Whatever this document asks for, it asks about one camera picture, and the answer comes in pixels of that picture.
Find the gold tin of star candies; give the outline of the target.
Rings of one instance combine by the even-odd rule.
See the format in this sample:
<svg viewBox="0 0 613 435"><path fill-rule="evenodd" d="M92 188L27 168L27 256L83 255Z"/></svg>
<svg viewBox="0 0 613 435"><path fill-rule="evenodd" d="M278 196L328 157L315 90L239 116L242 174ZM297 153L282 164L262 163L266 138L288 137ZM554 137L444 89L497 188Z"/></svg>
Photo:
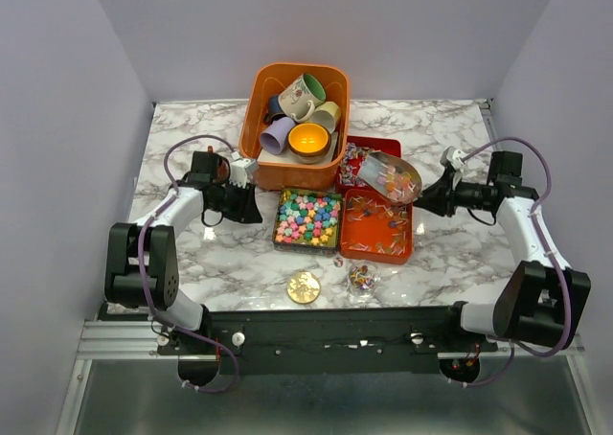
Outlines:
<svg viewBox="0 0 613 435"><path fill-rule="evenodd" d="M344 198L339 193L282 189L272 243L277 251L334 256L340 245Z"/></svg>

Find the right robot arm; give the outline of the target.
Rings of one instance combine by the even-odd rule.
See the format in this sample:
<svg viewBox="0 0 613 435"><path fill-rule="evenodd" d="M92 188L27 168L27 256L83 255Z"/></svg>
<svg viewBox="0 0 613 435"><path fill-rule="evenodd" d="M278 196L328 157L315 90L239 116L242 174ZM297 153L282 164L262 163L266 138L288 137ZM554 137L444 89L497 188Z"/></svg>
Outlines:
<svg viewBox="0 0 613 435"><path fill-rule="evenodd" d="M591 289L588 275L572 269L552 243L540 197L523 183L521 154L494 152L483 184L462 179L464 157L459 149L446 149L442 176L415 205L441 217L460 208L490 213L505 232L516 268L495 301L456 303L459 317L440 329L443 344L460 351L479 333L523 348L535 345L540 355L568 348Z"/></svg>

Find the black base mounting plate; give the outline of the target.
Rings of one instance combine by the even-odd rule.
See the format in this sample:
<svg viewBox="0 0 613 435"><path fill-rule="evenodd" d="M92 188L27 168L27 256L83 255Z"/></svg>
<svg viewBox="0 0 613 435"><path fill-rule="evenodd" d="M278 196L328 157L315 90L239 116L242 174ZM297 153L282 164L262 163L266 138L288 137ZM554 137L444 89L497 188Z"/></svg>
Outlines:
<svg viewBox="0 0 613 435"><path fill-rule="evenodd" d="M464 332L455 307L291 309L207 312L200 334L173 331L160 355L195 359L201 370L231 375L436 374L443 355L496 351Z"/></svg>

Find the steel candy scoop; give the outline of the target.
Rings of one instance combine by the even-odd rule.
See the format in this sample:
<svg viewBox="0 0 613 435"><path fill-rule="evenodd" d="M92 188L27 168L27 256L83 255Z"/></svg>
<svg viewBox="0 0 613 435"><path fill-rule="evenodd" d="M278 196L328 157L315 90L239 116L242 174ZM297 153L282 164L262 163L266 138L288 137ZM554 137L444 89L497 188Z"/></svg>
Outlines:
<svg viewBox="0 0 613 435"><path fill-rule="evenodd" d="M422 189L420 174L411 164L382 151L364 158L357 177L394 205L412 203Z"/></svg>

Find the lavender plastic cup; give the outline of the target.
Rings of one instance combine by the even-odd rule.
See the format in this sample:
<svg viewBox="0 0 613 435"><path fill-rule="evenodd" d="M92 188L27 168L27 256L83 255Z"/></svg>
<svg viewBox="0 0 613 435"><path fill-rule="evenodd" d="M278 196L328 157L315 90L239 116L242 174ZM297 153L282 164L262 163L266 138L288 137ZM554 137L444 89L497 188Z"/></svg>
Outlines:
<svg viewBox="0 0 613 435"><path fill-rule="evenodd" d="M287 137L295 126L295 121L289 117L276 120L260 134L261 147L272 155L281 154L285 149Z"/></svg>

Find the dark blue mug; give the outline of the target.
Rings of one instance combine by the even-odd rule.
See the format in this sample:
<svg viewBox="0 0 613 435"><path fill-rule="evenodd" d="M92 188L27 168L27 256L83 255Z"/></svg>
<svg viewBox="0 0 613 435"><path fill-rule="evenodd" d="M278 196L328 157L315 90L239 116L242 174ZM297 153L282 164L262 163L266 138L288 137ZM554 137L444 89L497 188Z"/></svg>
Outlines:
<svg viewBox="0 0 613 435"><path fill-rule="evenodd" d="M280 103L279 103L279 96L272 95L268 99L267 109L263 117L263 121L267 125L271 125L272 123L276 122L277 120L281 119L284 116L285 116L284 111L282 110Z"/></svg>

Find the yellow bowl with dark rim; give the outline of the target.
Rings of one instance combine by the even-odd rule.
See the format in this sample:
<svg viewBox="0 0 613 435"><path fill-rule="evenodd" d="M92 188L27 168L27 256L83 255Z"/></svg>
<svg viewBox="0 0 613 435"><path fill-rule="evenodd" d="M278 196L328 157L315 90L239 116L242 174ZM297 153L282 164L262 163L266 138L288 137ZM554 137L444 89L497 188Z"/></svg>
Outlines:
<svg viewBox="0 0 613 435"><path fill-rule="evenodd" d="M296 125L287 137L289 149L302 159L310 160L326 154L330 147L330 133L314 123Z"/></svg>

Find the red tray of swirl lollipops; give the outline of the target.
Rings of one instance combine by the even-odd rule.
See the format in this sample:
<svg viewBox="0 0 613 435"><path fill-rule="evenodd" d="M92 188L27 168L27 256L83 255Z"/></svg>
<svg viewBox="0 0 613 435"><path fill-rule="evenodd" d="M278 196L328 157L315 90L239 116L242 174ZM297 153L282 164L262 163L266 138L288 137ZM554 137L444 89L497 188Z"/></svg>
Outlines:
<svg viewBox="0 0 613 435"><path fill-rule="evenodd" d="M335 190L344 195L350 189L370 190L371 187L357 177L364 158L381 151L401 156L401 143L396 139L349 136L344 156L335 175Z"/></svg>

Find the orange tray of clear lollipops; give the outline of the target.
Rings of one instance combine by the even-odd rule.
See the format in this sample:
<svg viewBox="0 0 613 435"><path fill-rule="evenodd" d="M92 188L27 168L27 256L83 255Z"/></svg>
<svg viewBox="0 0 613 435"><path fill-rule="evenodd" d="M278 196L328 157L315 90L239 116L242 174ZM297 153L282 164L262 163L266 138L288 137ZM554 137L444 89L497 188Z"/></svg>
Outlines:
<svg viewBox="0 0 613 435"><path fill-rule="evenodd" d="M413 253L412 205L392 205L373 190L349 189L341 224L342 257L403 265Z"/></svg>

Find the white floral mug green inside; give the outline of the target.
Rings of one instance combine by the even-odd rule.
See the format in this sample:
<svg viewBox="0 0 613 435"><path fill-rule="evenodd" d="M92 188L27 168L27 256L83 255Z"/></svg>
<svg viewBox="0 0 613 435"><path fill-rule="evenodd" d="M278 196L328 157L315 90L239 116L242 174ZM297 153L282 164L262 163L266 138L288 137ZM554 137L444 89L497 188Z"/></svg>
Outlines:
<svg viewBox="0 0 613 435"><path fill-rule="evenodd" d="M301 123L308 120L326 98L322 83L313 75L303 73L279 95L278 102L287 117Z"/></svg>

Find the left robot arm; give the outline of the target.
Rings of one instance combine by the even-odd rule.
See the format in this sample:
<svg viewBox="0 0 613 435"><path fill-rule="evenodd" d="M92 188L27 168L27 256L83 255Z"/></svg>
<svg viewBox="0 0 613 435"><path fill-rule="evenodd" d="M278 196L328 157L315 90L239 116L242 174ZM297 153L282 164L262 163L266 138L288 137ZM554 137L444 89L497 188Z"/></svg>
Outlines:
<svg viewBox="0 0 613 435"><path fill-rule="evenodd" d="M225 158L197 151L190 169L170 185L162 202L131 223L116 223L108 237L104 296L125 308L148 308L168 326L180 327L179 341L193 354L213 339L203 324L205 309L179 287L176 238L208 211L239 224L259 224L253 173L256 160L234 152Z"/></svg>

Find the gold round jar lid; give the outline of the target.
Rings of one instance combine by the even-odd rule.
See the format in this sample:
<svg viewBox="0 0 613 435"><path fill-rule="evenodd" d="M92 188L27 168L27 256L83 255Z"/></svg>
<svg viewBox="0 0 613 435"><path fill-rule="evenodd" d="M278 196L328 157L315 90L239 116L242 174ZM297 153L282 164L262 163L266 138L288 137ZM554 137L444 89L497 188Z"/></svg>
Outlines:
<svg viewBox="0 0 613 435"><path fill-rule="evenodd" d="M300 305L313 303L320 295L319 280L309 271L301 271L292 275L287 284L286 292L289 298Z"/></svg>

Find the aluminium frame rail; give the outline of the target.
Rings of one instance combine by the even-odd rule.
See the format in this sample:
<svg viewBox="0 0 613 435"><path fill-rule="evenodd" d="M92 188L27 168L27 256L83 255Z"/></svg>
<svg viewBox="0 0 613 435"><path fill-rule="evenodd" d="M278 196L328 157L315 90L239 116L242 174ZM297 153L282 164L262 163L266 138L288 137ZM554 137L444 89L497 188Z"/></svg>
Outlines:
<svg viewBox="0 0 613 435"><path fill-rule="evenodd" d="M217 351L148 321L81 333L60 434L598 434L580 350L461 337L442 308L217 312Z"/></svg>

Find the clear glass jar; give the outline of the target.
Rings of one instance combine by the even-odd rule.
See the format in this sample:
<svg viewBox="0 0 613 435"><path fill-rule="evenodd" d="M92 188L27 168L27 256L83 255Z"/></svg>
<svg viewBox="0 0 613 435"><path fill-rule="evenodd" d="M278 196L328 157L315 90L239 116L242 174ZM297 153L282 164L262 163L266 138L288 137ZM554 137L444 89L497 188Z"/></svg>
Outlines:
<svg viewBox="0 0 613 435"><path fill-rule="evenodd" d="M380 270L376 263L359 260L352 263L347 273L347 292L353 303L366 303L375 297L380 285Z"/></svg>

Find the orange plastic bin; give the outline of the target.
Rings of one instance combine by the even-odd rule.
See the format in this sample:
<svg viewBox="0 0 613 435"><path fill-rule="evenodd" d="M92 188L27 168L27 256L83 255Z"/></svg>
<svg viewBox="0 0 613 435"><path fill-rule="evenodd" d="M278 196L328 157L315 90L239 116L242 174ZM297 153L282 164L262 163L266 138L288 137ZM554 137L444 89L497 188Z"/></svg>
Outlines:
<svg viewBox="0 0 613 435"><path fill-rule="evenodd" d="M350 113L350 81L339 69L277 62L257 74L239 137L240 153L257 160L256 184L332 187L344 155Z"/></svg>

